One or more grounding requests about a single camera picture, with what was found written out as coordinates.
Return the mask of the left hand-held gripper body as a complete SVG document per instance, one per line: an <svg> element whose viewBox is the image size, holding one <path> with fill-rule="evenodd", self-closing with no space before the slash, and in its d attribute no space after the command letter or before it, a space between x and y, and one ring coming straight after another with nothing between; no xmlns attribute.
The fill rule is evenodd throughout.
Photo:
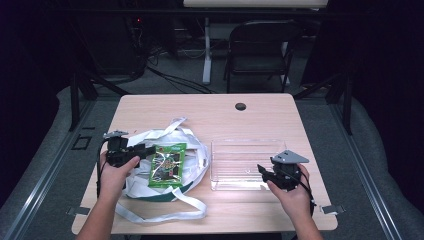
<svg viewBox="0 0 424 240"><path fill-rule="evenodd" d="M140 153L135 147L128 147L127 132L115 130L103 135L107 142L106 162L113 167L121 167Z"/></svg>

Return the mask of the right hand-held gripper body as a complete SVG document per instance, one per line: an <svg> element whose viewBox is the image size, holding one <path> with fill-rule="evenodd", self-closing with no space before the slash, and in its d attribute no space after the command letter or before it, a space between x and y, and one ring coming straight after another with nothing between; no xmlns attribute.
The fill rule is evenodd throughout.
<svg viewBox="0 0 424 240"><path fill-rule="evenodd" d="M266 180L273 182L280 189L291 191L301 181L301 170L299 163L308 163L309 160L291 150L283 152L270 158L272 172L266 172Z"/></svg>

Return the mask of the green snack packet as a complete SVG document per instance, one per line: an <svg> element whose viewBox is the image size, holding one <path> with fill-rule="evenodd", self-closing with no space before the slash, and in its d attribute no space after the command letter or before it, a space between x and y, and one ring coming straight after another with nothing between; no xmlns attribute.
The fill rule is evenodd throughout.
<svg viewBox="0 0 424 240"><path fill-rule="evenodd" d="M180 187L185 161L185 143L156 145L151 162L148 186L151 188Z"/></svg>

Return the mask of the clear plastic tray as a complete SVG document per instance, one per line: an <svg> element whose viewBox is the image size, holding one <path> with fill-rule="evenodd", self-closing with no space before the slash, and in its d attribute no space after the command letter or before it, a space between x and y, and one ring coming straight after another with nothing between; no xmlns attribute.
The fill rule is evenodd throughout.
<svg viewBox="0 0 424 240"><path fill-rule="evenodd" d="M226 139L211 143L210 183L215 191L261 191L266 183L257 165L272 170L270 158L286 143L275 139Z"/></svg>

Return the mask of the white cloth tote bag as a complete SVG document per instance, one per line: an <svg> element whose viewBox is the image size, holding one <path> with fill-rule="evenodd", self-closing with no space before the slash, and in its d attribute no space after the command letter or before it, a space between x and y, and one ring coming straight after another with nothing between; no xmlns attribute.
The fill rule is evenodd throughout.
<svg viewBox="0 0 424 240"><path fill-rule="evenodd" d="M210 159L207 147L201 143L194 133L183 128L183 117L174 119L165 129L152 129L129 138L128 146L145 144L173 145L185 143L185 161L183 166L182 185L180 187L151 188L148 186L153 155L142 158L140 165L126 178L123 194L130 198L148 202L171 202L180 200L194 208L191 212L175 212L145 219L121 204L117 204L115 212L132 223L158 223L170 220L201 219L206 215L207 206L202 201L189 197L187 192L198 185L208 170Z"/></svg>

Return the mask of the person's left hand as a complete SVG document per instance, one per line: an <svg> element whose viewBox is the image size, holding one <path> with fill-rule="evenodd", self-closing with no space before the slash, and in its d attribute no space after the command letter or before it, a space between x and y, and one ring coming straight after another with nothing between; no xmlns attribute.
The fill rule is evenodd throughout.
<svg viewBox="0 0 424 240"><path fill-rule="evenodd" d="M122 188L131 171L140 162L140 157L135 156L121 167L113 167L106 161L106 153L100 155L101 176L100 193L101 201L116 202L122 193Z"/></svg>

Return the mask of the person's right hand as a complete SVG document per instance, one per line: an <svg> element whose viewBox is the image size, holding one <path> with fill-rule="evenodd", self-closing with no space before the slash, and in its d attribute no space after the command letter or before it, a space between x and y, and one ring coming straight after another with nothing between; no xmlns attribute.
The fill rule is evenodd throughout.
<svg viewBox="0 0 424 240"><path fill-rule="evenodd" d="M284 191L273 182L267 181L271 192L279 199L284 211L291 219L294 215L309 214L311 217L311 198L309 194L309 173L302 165L298 165L301 172L301 183L291 191Z"/></svg>

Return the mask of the grey tape strip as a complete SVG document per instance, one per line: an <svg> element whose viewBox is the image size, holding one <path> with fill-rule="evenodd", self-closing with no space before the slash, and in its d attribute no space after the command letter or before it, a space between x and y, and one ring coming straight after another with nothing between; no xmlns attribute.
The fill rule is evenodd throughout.
<svg viewBox="0 0 424 240"><path fill-rule="evenodd" d="M321 206L321 211L324 214L330 214L330 215L338 215L345 212L345 208L342 205L328 205L328 206Z"/></svg>
<svg viewBox="0 0 424 240"><path fill-rule="evenodd" d="M86 207L69 207L66 213L71 216L76 215L88 215L90 212L89 208Z"/></svg>

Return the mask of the black metal stand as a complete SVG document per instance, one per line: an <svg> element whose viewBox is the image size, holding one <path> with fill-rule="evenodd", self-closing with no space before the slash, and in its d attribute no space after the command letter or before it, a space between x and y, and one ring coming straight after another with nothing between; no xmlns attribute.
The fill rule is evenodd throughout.
<svg viewBox="0 0 424 240"><path fill-rule="evenodd" d="M312 84L306 90L294 95L295 100L303 99L310 94L316 92L324 86L330 86L325 101L327 104L337 104L340 98L343 98L342 104L342 125L348 135L352 134L351 130L351 109L352 109L352 89L353 79L348 73L337 73L328 79Z"/></svg>
<svg viewBox="0 0 424 240"><path fill-rule="evenodd" d="M107 81L98 74L94 74L88 70L76 72L70 78L70 101L71 101L71 125L69 131L72 132L80 122L80 99L79 93L89 101L95 101L98 98L98 92L94 84L100 84L112 92L124 96L129 92L121 89L113 83Z"/></svg>

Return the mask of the black folding chair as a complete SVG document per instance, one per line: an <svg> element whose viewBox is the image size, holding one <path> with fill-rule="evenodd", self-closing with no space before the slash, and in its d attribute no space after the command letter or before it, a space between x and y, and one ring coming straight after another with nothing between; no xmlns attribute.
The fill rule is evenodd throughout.
<svg viewBox="0 0 424 240"><path fill-rule="evenodd" d="M236 26L229 36L224 68L227 92L232 75L279 76L284 91L294 46L303 32L294 20L255 20Z"/></svg>

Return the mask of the white desk leg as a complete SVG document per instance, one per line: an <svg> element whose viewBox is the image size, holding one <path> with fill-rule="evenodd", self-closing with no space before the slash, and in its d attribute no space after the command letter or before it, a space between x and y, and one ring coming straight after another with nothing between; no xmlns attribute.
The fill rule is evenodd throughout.
<svg viewBox="0 0 424 240"><path fill-rule="evenodd" d="M204 58L204 67L203 67L203 79L202 82L205 85L211 83L211 46L210 46L210 24L209 19L206 18L204 22L204 40L205 40L205 58Z"/></svg>

